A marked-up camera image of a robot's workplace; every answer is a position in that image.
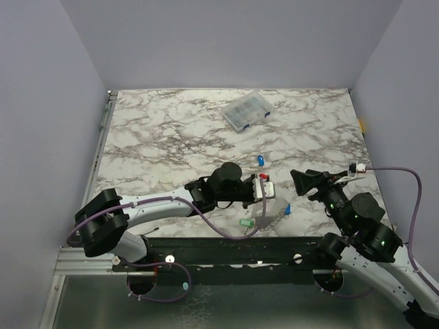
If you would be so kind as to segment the clear plastic bag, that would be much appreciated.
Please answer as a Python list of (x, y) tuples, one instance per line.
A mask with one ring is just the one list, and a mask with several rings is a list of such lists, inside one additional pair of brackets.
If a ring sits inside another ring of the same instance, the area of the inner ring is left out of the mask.
[(286, 216), (285, 211), (289, 206), (288, 201), (282, 197), (268, 199), (266, 203), (265, 216), (262, 215), (263, 202), (259, 202), (252, 208), (254, 223), (262, 231), (273, 229)]

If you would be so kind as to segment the blue key tag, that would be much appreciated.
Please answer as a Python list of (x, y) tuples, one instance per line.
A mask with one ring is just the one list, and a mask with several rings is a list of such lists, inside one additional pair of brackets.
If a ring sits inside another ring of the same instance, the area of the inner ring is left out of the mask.
[(257, 156), (257, 161), (258, 161), (258, 165), (259, 165), (260, 167), (264, 167), (264, 165), (265, 165), (265, 160), (264, 160), (264, 157), (263, 157), (262, 155), (258, 155), (258, 156)]

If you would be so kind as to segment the green key tag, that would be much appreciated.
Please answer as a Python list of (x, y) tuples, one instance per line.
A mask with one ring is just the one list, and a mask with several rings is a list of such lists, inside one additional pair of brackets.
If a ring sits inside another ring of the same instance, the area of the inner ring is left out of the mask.
[(254, 221), (251, 219), (241, 219), (239, 221), (239, 224), (241, 226), (247, 227), (247, 228), (253, 228), (254, 227)]

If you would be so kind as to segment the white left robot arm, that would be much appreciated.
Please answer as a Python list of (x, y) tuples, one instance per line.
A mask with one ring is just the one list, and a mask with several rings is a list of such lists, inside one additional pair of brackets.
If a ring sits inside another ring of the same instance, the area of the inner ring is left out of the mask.
[(238, 164), (225, 162), (209, 176), (167, 193), (120, 196), (108, 188), (77, 212), (74, 230), (87, 257), (112, 253), (141, 271), (150, 266), (152, 255), (146, 240), (130, 228), (170, 217), (201, 216), (220, 202), (249, 206), (263, 199), (263, 180), (255, 174), (246, 180), (241, 176)]

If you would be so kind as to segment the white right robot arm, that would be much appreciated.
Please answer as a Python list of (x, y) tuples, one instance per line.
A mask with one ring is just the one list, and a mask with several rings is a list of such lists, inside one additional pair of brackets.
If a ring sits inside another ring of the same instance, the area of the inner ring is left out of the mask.
[(296, 193), (324, 205), (339, 234), (327, 233), (312, 251), (321, 267), (345, 269), (400, 308), (413, 328), (438, 327), (438, 282), (414, 259), (412, 244), (382, 223), (385, 210), (370, 193), (348, 198), (344, 187), (372, 170), (353, 163), (340, 173), (291, 170)]

